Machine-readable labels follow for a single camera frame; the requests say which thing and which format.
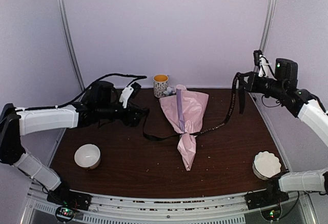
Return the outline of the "black lettered ribbon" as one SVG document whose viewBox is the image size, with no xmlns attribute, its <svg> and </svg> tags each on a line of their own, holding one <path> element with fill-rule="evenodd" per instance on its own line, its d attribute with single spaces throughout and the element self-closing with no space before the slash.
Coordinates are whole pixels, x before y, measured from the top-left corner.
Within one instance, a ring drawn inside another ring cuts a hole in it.
<svg viewBox="0 0 328 224">
<path fill-rule="evenodd" d="M 235 108 L 237 92 L 239 93 L 239 95 L 241 95 L 242 92 L 243 92 L 243 85 L 241 85 L 241 87 L 237 88 L 237 83 L 240 82 L 241 76 L 242 76 L 242 73 L 237 72 L 235 74 L 234 78 L 233 78 L 232 88 L 231 88 L 230 106 L 229 106 L 228 112 L 225 116 L 225 119 L 221 123 L 219 123 L 218 125 L 216 125 L 214 127 L 202 130 L 200 132 L 191 133 L 192 136 L 200 136 L 200 135 L 203 135 L 207 132 L 217 130 L 217 129 L 225 126 L 229 122 L 229 120 L 230 120 L 230 118 L 233 114 L 234 108 Z M 240 114 L 242 114 L 244 112 L 244 107 L 245 107 L 245 104 L 244 104 L 245 103 L 245 96 L 244 96 L 244 94 L 242 96 L 243 96 L 243 98 L 240 98 L 240 102 L 239 102 L 239 113 Z M 166 140 L 166 139 L 169 139 L 169 138 L 172 138 L 172 137 L 177 137 L 177 136 L 186 134 L 186 132 L 176 133 L 176 134 L 173 134 L 173 135 L 170 135 L 170 136 L 167 136 L 167 137 L 157 137 L 155 135 L 147 134 L 145 132 L 145 125 L 146 125 L 146 121 L 148 119 L 149 114 L 150 114 L 150 110 L 148 109 L 146 111 L 146 116 L 145 116 L 145 119 L 144 119 L 144 122 L 143 122 L 143 125 L 142 125 L 142 135 L 145 139 L 147 139 L 149 141 L 163 141 L 163 140 Z"/>
</svg>

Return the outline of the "purple pink wrapping paper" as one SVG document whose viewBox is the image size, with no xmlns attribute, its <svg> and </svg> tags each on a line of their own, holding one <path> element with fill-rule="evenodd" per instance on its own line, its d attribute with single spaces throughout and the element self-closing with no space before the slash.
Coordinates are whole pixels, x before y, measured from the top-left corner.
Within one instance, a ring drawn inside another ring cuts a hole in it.
<svg viewBox="0 0 328 224">
<path fill-rule="evenodd" d="M 208 99 L 208 94 L 188 89 L 159 99 L 161 109 L 174 131 L 186 132 L 179 136 L 177 150 L 187 171 L 191 170 L 196 155 L 196 136 L 191 133 L 201 131 Z"/>
</svg>

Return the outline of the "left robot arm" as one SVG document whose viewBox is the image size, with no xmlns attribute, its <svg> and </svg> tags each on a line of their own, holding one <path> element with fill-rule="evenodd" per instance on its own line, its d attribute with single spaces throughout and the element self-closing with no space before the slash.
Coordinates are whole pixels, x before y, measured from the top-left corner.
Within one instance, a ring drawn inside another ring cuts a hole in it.
<svg viewBox="0 0 328 224">
<path fill-rule="evenodd" d="M 63 206 L 76 203 L 78 198 L 69 184 L 28 152 L 21 137 L 48 130 L 84 128 L 102 120 L 120 120 L 126 126 L 136 127 L 146 110 L 129 104 L 129 100 L 140 89 L 139 83 L 132 82 L 118 93 L 111 82 L 97 80 L 67 104 L 39 108 L 5 104 L 1 113 L 1 163 L 18 168 L 38 182 L 51 201 Z"/>
</svg>

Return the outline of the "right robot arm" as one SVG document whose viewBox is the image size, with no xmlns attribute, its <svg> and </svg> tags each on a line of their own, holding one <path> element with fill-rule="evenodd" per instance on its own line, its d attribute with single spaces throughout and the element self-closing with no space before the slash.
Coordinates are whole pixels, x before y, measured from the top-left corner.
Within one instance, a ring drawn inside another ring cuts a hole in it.
<svg viewBox="0 0 328 224">
<path fill-rule="evenodd" d="M 276 59 L 273 77 L 268 77 L 267 59 L 260 55 L 254 63 L 260 72 L 239 74 L 239 94 L 260 93 L 279 101 L 295 118 L 310 127 L 327 143 L 327 110 L 320 99 L 306 89 L 298 89 L 298 64 L 285 58 Z M 267 189 L 246 196 L 250 209 L 274 205 L 288 199 L 288 192 L 327 194 L 327 169 L 303 172 L 274 173 Z"/>
</svg>

